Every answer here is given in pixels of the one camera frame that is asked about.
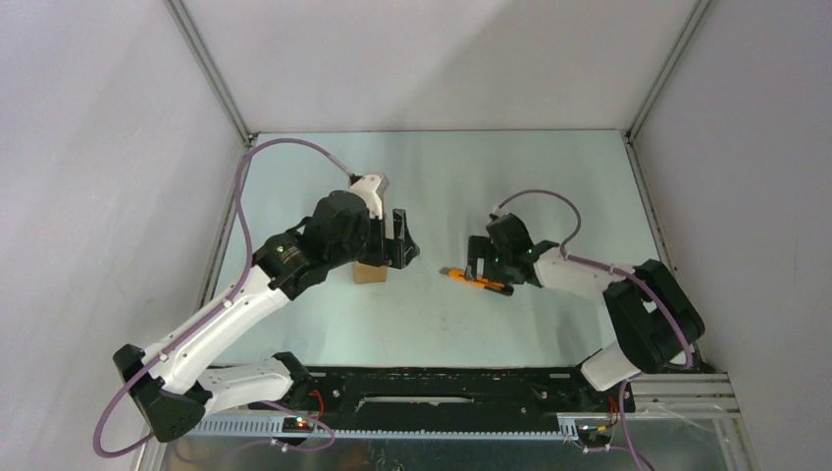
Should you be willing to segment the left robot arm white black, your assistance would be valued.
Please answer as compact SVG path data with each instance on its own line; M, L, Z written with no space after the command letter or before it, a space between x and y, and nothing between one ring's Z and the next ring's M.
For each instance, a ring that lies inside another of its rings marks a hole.
M160 443L173 442L203 418L245 403L279 401L298 408L310 395L309 374L290 353L209 374L212 362L267 316L286 307L329 273L358 262L406 268L420 254L407 213L375 217L365 199L335 190L312 215L272 235L251 252L241 279L162 340L127 343L113 355L128 393Z

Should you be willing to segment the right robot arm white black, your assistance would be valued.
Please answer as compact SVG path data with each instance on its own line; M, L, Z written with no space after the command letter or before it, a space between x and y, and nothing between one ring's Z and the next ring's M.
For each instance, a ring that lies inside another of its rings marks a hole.
M639 374L657 374L673 359L693 360L705 332L701 315L670 269L649 259L616 267L568 253L557 242L533 242L516 215L493 216L484 235L467 240L464 278L505 295L520 285L560 290L605 307L614 341L579 366L574 403L595 410L610 388Z

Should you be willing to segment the brown cardboard express box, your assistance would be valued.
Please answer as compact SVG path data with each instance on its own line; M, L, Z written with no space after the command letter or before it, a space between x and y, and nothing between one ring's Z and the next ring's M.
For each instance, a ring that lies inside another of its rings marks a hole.
M352 265L352 279L356 285L384 283L388 279L388 266L371 266L359 262Z

